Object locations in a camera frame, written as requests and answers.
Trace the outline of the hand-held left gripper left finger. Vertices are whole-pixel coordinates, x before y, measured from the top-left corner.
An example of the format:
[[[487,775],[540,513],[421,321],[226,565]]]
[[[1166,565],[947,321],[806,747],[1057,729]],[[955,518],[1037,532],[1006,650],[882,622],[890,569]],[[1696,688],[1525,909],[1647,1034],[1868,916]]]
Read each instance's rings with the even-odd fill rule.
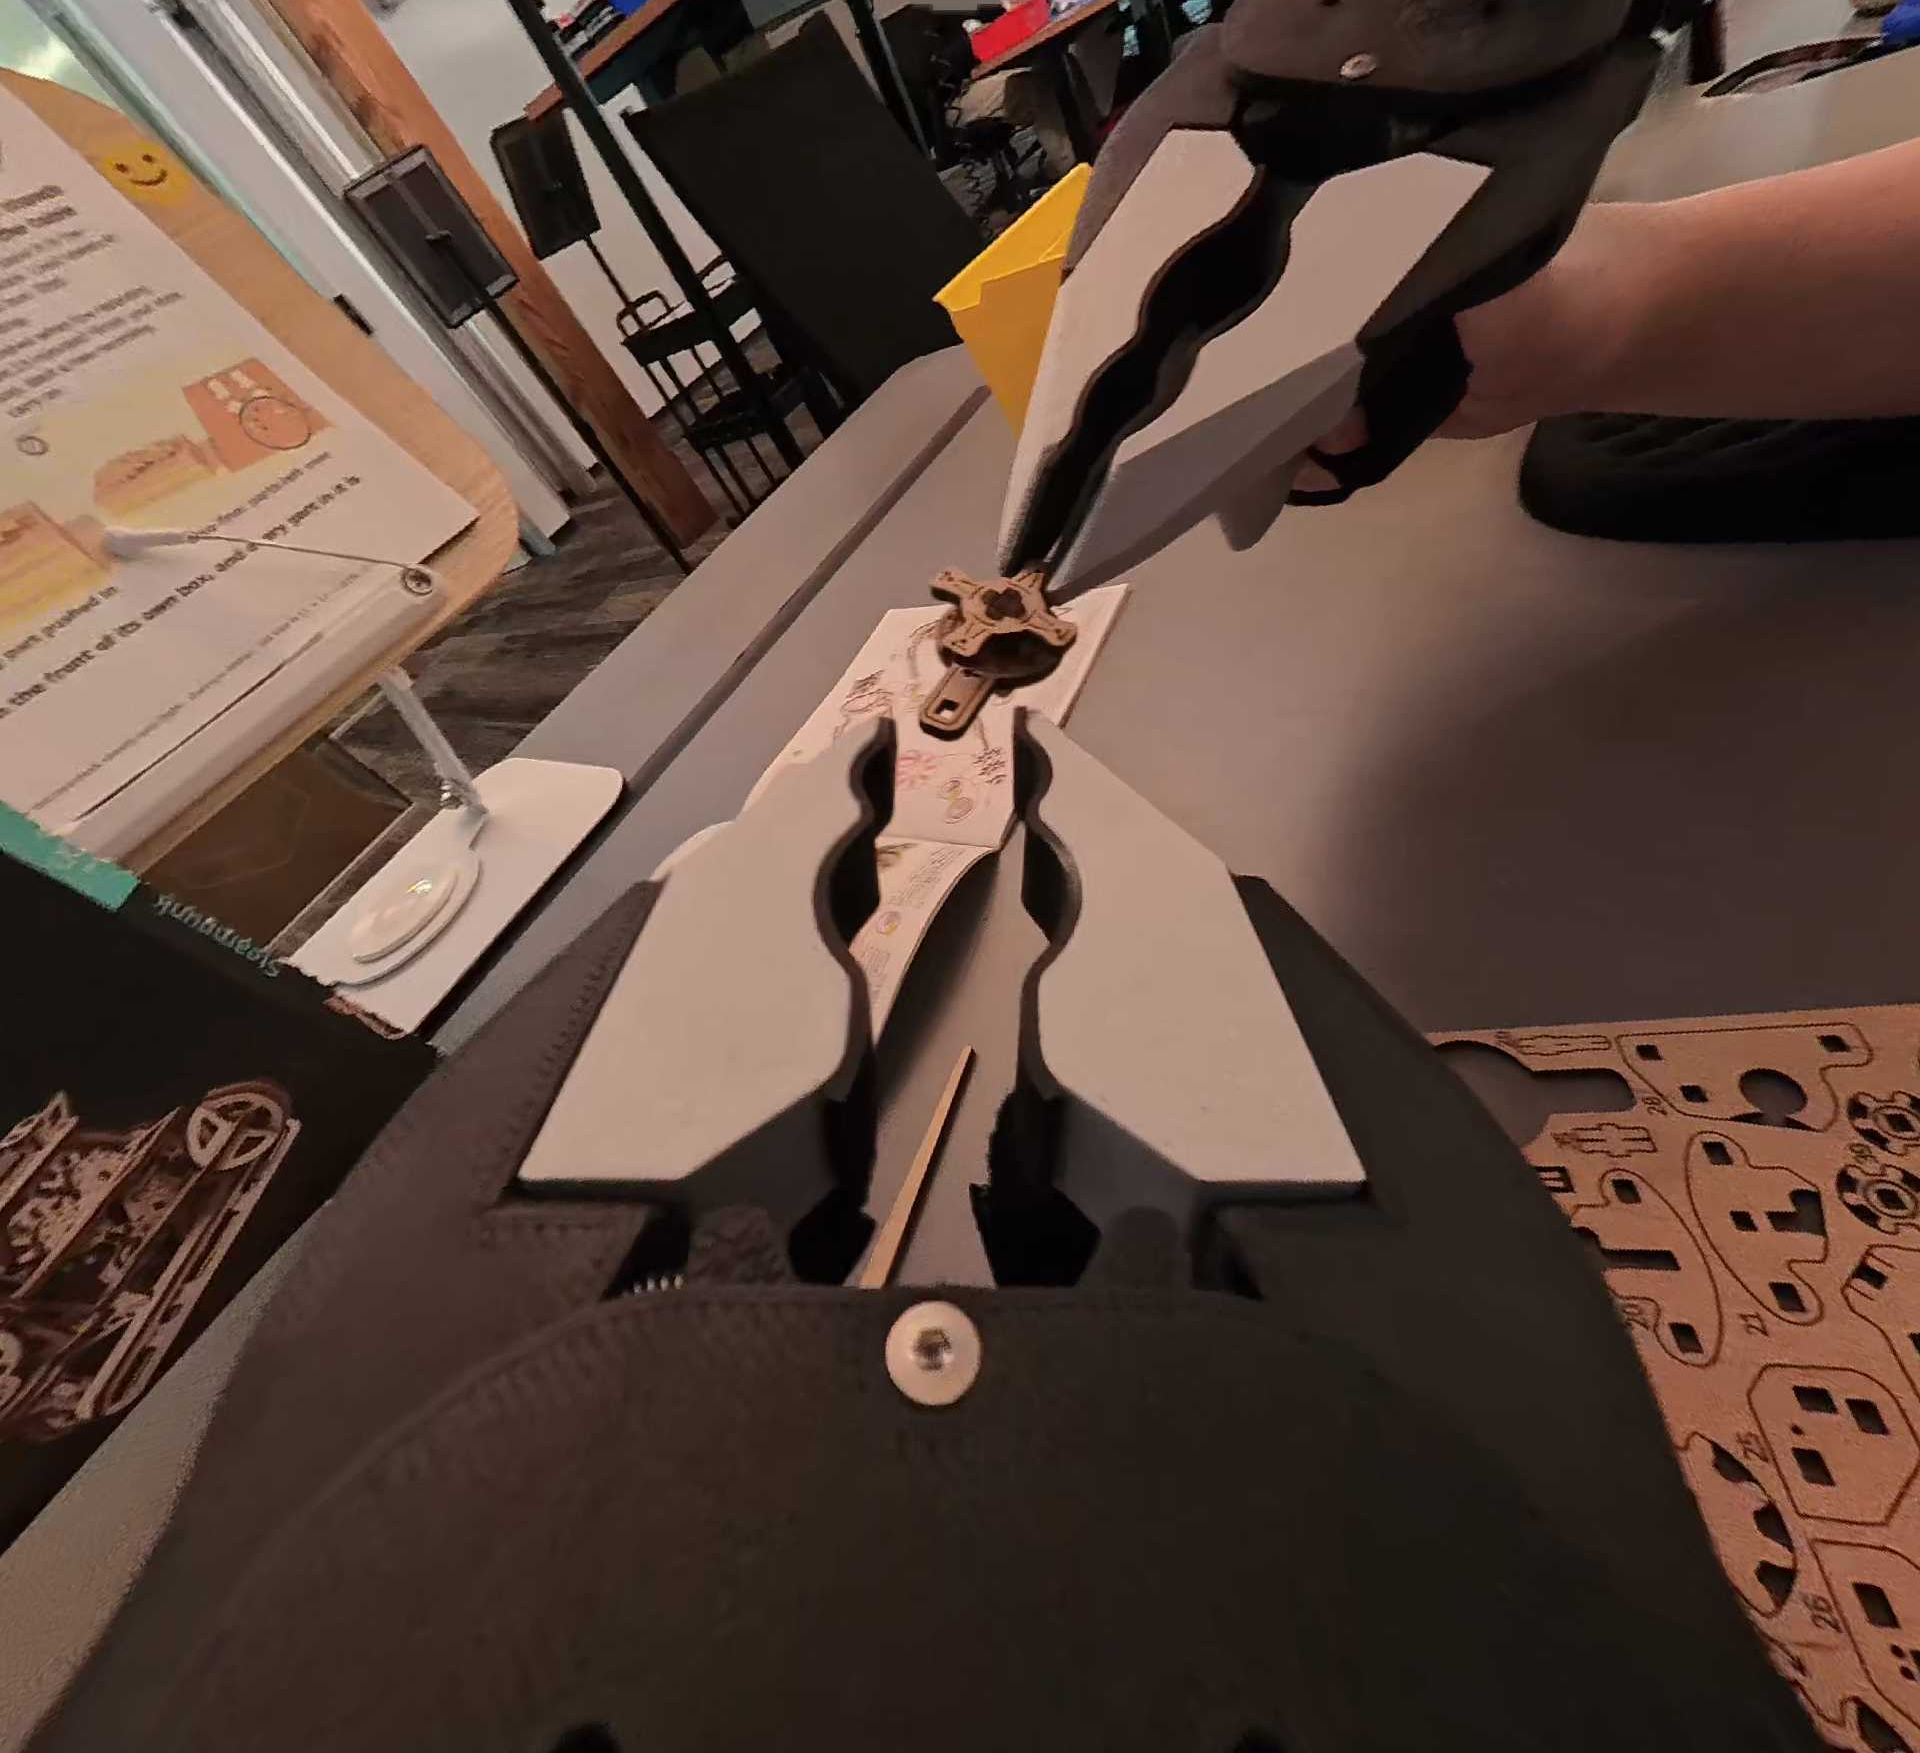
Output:
[[[529,1194],[832,1198],[871,1163],[871,995],[893,718],[791,767],[660,884],[518,1165]]]

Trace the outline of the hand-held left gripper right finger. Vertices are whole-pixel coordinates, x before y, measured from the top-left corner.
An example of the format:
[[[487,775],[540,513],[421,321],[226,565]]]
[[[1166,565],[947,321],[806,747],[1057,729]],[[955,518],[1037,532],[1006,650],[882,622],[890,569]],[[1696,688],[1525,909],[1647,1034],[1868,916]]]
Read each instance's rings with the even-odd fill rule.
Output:
[[[1081,1211],[1340,1202],[1370,1176],[1234,871],[1020,710],[1020,1082]]]

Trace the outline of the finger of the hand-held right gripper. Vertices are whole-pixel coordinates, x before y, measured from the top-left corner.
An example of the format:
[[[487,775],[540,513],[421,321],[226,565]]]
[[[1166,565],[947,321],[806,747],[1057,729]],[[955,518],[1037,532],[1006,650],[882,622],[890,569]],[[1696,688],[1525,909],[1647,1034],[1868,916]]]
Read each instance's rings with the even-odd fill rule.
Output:
[[[1051,569],[1055,591],[1112,584],[1210,518],[1256,544],[1311,443],[1355,404],[1362,329],[1493,176],[1431,150],[1322,184],[1256,170],[1259,189],[1166,275],[1160,398]]]
[[[1063,569],[1174,339],[1166,275],[1259,189],[1225,127],[1174,127],[1065,269],[999,519],[999,569]]]

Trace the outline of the person's right forearm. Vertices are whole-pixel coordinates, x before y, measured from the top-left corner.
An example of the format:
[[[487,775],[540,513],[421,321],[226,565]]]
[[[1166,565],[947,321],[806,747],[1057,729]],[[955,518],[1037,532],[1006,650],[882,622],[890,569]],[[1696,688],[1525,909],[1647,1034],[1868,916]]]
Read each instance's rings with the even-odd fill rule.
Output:
[[[1589,207],[1555,275],[1550,417],[1915,417],[1915,141]]]

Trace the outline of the black model kit box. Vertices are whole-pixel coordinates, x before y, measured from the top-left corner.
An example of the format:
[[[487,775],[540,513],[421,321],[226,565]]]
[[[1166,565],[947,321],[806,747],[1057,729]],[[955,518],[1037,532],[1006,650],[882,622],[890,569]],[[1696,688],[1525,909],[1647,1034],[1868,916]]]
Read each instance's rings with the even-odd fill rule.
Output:
[[[132,873],[4,850],[4,1547],[437,1064]]]

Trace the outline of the laser-cut wooden parts sheet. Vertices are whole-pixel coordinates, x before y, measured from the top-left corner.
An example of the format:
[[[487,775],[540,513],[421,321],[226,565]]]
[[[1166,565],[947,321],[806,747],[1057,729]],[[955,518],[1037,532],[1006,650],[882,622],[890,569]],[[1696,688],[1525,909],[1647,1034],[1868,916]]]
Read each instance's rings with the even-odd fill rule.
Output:
[[[1751,1622],[1828,1749],[1915,1749],[1915,1003],[1455,1031],[1596,1251]]]

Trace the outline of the person's right hand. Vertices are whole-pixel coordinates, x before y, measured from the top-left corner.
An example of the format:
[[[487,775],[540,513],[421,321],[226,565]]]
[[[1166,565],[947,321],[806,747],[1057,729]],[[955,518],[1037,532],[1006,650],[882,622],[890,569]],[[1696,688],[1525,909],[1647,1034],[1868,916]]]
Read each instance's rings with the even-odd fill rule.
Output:
[[[1633,335],[1644,233],[1639,207],[1589,207],[1546,269],[1462,308],[1455,341],[1467,386],[1431,435],[1495,440],[1602,392]]]

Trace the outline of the yellow plastic bin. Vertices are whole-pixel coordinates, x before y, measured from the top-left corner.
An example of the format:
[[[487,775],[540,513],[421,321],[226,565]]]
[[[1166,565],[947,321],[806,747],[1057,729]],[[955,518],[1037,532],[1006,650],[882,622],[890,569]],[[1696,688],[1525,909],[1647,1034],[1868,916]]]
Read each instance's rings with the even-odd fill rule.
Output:
[[[937,303],[1016,431],[1021,427],[1033,392],[1090,180],[1090,162],[1074,167],[977,260],[937,288]]]

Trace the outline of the thin wooden stick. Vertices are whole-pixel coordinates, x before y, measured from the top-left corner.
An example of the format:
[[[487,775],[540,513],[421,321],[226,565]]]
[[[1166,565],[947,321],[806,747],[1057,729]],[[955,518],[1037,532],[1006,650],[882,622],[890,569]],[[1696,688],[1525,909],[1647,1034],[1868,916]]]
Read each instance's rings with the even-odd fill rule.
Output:
[[[932,1165],[945,1150],[945,1136],[947,1136],[947,1118],[955,1112],[955,1099],[964,1097],[969,1088],[969,1075],[971,1075],[971,1062],[977,1062],[977,1044],[964,1044],[955,1064],[947,1069],[947,1082],[932,1102],[932,1115],[923,1131],[923,1141],[906,1165],[906,1176],[898,1185],[898,1198],[886,1211],[886,1219],[877,1224],[876,1240],[871,1240],[871,1251],[868,1251],[868,1262],[855,1279],[860,1290],[877,1290],[877,1285],[890,1285],[893,1272],[898,1272],[898,1258],[906,1251],[906,1240],[915,1233],[915,1219],[917,1219],[917,1209],[925,1202],[925,1189],[928,1189],[928,1176],[932,1176]]]

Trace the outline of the white stand base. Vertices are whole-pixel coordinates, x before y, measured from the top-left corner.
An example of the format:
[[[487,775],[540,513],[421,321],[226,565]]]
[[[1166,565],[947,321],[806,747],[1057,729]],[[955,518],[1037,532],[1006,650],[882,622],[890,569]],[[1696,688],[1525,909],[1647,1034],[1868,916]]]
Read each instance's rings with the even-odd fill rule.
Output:
[[[625,794],[612,767],[511,758],[478,808],[442,808],[371,873],[292,968],[398,1034],[421,1031]]]

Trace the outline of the black divider panel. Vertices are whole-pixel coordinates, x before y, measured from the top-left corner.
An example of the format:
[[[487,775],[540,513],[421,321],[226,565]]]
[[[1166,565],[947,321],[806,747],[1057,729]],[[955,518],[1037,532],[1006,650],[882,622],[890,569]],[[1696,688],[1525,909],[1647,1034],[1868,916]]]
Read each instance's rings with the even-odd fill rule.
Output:
[[[849,404],[955,346],[937,294],[982,238],[828,19],[621,126]]]

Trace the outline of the illustrated instruction booklet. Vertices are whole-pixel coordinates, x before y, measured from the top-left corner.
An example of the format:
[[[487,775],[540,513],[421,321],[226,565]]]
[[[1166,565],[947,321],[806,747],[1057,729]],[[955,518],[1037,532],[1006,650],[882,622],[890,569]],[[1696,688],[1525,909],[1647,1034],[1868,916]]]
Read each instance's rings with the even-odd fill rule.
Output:
[[[1129,587],[1100,587],[1065,605],[1077,640],[1051,676],[991,697],[960,740],[923,729],[923,705],[945,676],[937,627],[945,610],[890,610],[853,658],[849,674],[806,718],[793,744],[765,767],[752,806],[793,767],[828,750],[849,728],[890,716],[898,728],[898,790],[890,828],[876,843],[877,909],[853,939],[868,974],[871,1031],[882,1034],[906,968],[923,948],[932,916],[960,877],[996,854],[1016,828],[1016,710],[1068,718],[1092,662],[1100,658]]]

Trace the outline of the black utility cart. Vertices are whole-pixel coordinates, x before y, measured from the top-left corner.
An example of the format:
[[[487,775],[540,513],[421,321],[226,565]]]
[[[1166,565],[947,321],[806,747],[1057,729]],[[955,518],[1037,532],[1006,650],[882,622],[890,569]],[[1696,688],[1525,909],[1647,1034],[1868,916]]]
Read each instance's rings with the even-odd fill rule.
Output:
[[[752,284],[726,256],[706,260],[699,284],[710,316],[726,329],[739,321],[756,328],[746,339],[734,339],[752,386],[739,380],[706,339],[705,319],[658,288],[625,300],[613,316],[613,329],[630,360],[658,387],[675,440],[717,477],[732,519],[744,519],[806,460],[802,448],[785,452],[774,443],[765,417],[779,417],[785,427],[806,418],[825,440],[849,417],[849,399],[832,378],[806,358],[793,329],[774,316],[758,316]]]

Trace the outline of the black mesh wrist rest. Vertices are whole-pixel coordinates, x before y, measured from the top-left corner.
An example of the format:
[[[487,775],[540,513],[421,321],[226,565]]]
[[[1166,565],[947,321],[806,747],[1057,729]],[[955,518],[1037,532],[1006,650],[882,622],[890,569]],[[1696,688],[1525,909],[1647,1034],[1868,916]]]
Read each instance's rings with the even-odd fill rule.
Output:
[[[1629,544],[1823,544],[1915,538],[1915,417],[1543,418],[1520,461],[1538,523]]]

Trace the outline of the thick wooden post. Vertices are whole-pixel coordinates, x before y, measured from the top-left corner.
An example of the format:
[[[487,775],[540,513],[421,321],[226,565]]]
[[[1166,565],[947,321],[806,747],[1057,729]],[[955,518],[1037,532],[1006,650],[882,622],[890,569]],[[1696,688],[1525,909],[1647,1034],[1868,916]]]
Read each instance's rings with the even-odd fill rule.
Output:
[[[687,575],[687,549],[717,523],[706,494],[660,443],[367,0],[263,5],[386,154],[390,212],[411,219],[421,256],[461,278],[465,294],[505,328],[521,360]]]

